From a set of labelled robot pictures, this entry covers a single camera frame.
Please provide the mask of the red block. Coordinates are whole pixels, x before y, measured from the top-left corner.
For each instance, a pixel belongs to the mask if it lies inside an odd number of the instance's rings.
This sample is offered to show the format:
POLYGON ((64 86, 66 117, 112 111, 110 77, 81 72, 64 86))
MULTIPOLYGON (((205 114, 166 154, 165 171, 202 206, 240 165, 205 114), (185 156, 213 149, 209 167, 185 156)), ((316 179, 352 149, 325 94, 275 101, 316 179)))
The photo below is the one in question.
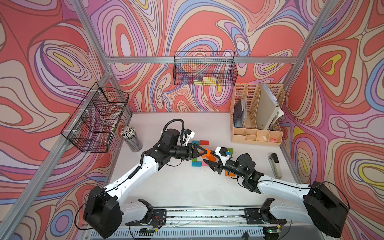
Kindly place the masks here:
POLYGON ((207 140, 201 140, 201 141, 200 141, 200 145, 208 146, 209 144, 210 144, 210 142, 207 141, 207 140))

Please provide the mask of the orange block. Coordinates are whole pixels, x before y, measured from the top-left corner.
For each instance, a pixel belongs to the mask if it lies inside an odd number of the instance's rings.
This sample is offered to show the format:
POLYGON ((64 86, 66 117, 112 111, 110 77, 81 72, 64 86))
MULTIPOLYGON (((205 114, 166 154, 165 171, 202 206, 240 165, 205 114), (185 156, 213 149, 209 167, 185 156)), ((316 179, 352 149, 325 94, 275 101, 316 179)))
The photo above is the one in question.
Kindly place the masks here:
POLYGON ((209 149, 206 149, 206 150, 207 150, 207 151, 206 151, 207 154, 206 154, 206 156, 203 158, 203 159, 205 159, 205 160, 208 159, 208 156, 209 156, 209 155, 213 155, 212 152, 211 152, 209 149))
POLYGON ((232 177, 232 178, 236 178, 237 177, 235 174, 232 174, 232 173, 229 173, 229 172, 226 172, 226 176, 232 177))

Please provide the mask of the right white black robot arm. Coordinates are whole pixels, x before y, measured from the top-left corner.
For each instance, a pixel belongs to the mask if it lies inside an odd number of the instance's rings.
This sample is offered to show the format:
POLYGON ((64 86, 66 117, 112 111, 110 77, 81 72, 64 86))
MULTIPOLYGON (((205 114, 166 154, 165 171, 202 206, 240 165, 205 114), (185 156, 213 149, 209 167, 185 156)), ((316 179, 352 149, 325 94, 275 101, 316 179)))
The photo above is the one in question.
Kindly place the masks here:
POLYGON ((311 185, 296 184, 272 178, 256 171, 249 154, 240 155, 236 161, 227 159, 205 163, 218 174, 229 172, 242 179, 241 187, 257 194, 270 195, 261 216, 264 221, 289 219, 314 225, 322 233, 340 238, 350 211, 324 182, 311 185))

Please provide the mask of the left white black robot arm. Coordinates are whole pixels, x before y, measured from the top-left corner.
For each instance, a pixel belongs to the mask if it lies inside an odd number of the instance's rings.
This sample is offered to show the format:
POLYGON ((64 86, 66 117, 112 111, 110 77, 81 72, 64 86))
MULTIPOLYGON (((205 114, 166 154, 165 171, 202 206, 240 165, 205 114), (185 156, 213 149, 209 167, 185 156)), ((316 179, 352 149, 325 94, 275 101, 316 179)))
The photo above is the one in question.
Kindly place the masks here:
POLYGON ((163 131, 160 140, 141 154, 135 167, 103 188, 94 187, 84 204, 85 222, 104 239, 109 238, 123 223, 150 222, 152 205, 143 199, 127 205, 125 201, 144 180, 167 165, 172 158, 190 161, 207 153, 200 145, 189 143, 194 132, 187 130, 185 135, 184 143, 178 145, 178 130, 163 131))

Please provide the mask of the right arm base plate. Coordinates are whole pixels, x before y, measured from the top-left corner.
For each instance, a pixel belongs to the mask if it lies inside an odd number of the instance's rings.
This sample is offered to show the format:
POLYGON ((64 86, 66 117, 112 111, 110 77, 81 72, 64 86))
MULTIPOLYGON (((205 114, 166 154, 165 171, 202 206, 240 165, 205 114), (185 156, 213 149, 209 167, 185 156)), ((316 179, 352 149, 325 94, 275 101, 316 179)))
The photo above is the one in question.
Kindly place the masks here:
POLYGON ((248 208, 244 209, 244 214, 241 215, 247 221, 248 225, 285 225, 287 220, 285 219, 277 219, 272 214, 264 210, 262 211, 259 208, 248 208))

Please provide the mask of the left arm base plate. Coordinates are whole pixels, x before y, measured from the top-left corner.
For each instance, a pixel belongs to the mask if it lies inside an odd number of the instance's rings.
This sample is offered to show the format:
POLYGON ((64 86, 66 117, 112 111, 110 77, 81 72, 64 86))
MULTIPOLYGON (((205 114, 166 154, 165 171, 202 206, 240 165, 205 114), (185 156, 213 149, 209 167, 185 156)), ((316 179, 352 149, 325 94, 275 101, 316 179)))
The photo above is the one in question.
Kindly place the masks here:
POLYGON ((149 211, 140 221, 132 221, 125 223, 126 226, 153 226, 160 227, 164 226, 167 221, 167 210, 166 209, 154 209, 149 211))

